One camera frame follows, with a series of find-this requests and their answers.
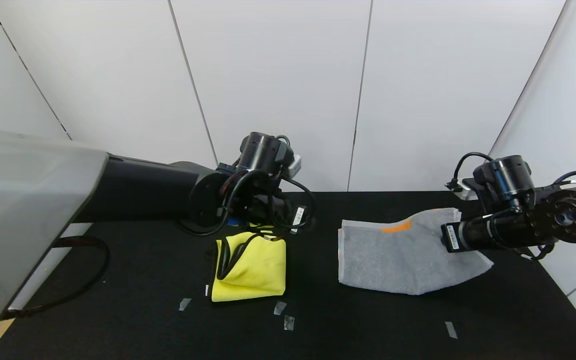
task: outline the folded towel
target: folded towel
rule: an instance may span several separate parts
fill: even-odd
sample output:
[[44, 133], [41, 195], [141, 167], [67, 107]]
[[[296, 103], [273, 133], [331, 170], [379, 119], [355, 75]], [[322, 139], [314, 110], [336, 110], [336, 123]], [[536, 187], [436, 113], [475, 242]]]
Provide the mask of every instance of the folded towel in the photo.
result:
[[479, 251], [449, 253], [441, 225], [459, 210], [418, 212], [397, 223], [343, 220], [339, 231], [339, 282], [350, 287], [420, 295], [452, 287], [488, 271]]
[[286, 242], [268, 233], [218, 239], [210, 298], [214, 302], [281, 296], [286, 291]]

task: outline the gray towel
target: gray towel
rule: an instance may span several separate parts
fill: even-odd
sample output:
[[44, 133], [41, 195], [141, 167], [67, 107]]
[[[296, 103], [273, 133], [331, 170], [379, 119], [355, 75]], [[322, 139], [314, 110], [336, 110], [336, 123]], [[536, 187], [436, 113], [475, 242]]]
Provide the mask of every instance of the gray towel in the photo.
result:
[[459, 210], [450, 208], [425, 210], [397, 223], [343, 220], [339, 282], [420, 295], [482, 275], [491, 260], [479, 251], [449, 253], [441, 243], [441, 225], [459, 219]]

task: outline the yellow microfiber towel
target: yellow microfiber towel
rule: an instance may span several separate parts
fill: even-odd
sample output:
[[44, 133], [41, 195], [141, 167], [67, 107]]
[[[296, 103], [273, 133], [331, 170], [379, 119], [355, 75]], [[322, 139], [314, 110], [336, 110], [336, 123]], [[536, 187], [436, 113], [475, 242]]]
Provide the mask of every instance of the yellow microfiber towel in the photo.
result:
[[286, 242], [265, 233], [218, 239], [214, 302], [281, 296], [286, 291]]

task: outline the orange stripe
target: orange stripe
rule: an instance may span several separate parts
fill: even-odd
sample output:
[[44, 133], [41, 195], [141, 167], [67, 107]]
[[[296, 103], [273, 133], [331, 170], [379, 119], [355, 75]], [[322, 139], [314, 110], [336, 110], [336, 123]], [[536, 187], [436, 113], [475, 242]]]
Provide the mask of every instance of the orange stripe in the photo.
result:
[[412, 228], [412, 222], [407, 219], [405, 223], [393, 227], [384, 227], [381, 229], [384, 233], [397, 233], [398, 231], [409, 230]]

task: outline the black table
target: black table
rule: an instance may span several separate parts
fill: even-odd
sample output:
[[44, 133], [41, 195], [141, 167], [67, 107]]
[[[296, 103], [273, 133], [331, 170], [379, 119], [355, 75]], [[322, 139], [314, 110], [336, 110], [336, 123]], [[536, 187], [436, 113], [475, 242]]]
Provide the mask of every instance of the black table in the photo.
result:
[[[112, 250], [105, 282], [34, 317], [0, 340], [13, 359], [576, 359], [576, 310], [537, 262], [485, 251], [482, 276], [421, 296], [338, 283], [342, 219], [391, 223], [459, 207], [445, 192], [317, 193], [316, 228], [288, 239], [284, 296], [211, 303], [212, 239], [169, 222], [99, 223], [90, 235]], [[101, 262], [74, 249], [32, 304], [76, 289]], [[192, 298], [184, 312], [179, 302]], [[277, 300], [295, 317], [285, 331]], [[444, 322], [454, 324], [458, 339]]]

